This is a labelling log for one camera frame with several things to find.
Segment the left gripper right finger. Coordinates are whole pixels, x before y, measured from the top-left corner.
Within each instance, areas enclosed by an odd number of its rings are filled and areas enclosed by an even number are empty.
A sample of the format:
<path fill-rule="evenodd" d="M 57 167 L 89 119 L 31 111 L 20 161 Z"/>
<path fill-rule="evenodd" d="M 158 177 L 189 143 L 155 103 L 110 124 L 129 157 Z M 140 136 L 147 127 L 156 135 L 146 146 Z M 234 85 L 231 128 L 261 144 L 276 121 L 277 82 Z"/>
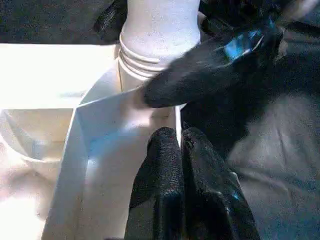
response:
<path fill-rule="evenodd" d="M 260 239 L 237 176 L 206 135 L 191 127 L 181 137 L 189 239 Z"/>

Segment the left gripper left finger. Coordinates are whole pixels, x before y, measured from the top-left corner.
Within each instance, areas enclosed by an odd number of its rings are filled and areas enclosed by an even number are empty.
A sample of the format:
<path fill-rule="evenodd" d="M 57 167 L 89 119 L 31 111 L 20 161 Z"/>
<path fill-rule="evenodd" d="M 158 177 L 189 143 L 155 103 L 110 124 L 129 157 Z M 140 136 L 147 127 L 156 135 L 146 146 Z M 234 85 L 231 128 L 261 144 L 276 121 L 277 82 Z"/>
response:
<path fill-rule="evenodd" d="M 157 129 L 132 186 L 127 240 L 180 240 L 184 231 L 184 178 L 176 132 Z"/>

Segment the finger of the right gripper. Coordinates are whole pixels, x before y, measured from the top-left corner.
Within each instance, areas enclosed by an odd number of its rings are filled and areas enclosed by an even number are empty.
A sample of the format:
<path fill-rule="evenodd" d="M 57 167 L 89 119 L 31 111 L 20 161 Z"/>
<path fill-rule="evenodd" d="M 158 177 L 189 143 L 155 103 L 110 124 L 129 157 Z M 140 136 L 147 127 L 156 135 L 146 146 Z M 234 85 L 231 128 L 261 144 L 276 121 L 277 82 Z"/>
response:
<path fill-rule="evenodd" d="M 97 33 L 119 33 L 127 19 L 127 13 L 128 2 L 126 0 L 114 0 L 97 18 L 93 29 Z"/>
<path fill-rule="evenodd" d="M 182 105 L 250 79 L 273 62 L 281 32 L 262 26 L 218 46 L 211 38 L 174 60 L 142 88 L 151 108 Z"/>

